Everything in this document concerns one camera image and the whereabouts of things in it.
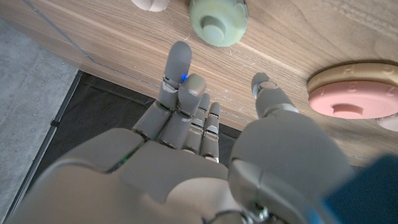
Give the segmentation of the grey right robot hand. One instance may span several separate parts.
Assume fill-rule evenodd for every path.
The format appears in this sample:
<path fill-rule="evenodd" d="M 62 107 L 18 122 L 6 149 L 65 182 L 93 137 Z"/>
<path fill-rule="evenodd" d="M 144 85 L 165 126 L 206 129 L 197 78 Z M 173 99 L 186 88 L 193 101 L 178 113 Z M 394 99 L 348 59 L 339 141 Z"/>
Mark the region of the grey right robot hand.
<path fill-rule="evenodd" d="M 252 79 L 257 120 L 218 161 L 220 106 L 169 52 L 158 98 L 132 129 L 114 128 L 48 167 L 9 223 L 336 223 L 325 199 L 354 172 L 341 149 L 269 77 Z"/>

